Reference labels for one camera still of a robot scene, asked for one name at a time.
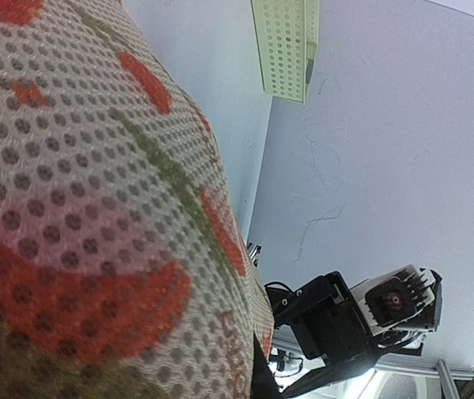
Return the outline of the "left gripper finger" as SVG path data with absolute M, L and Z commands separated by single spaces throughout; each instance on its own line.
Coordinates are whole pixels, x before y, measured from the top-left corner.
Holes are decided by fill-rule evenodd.
M 267 359 L 256 335 L 254 335 L 254 364 L 250 385 L 250 398 L 281 399 L 278 385 L 269 369 Z

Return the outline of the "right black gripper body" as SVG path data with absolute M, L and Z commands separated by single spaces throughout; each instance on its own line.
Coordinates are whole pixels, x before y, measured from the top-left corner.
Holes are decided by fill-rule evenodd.
M 338 272 L 318 276 L 295 291 L 283 283 L 269 283 L 265 288 L 274 326 L 290 327 L 303 355 L 308 360 L 320 358 L 324 363 L 286 387 L 284 398 L 359 377 L 380 357 L 416 339 L 406 332 L 373 336 Z

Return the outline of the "floral mesh laundry bag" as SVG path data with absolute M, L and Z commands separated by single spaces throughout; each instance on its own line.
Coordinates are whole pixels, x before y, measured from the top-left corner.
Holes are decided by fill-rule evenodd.
M 0 1 L 0 398 L 250 398 L 274 317 L 215 135 L 119 1 Z

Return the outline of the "pale green perforated basket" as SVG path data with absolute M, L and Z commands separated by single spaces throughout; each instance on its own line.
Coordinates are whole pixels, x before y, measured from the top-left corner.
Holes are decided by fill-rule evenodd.
M 304 104 L 318 50 L 319 0 L 252 0 L 265 94 Z

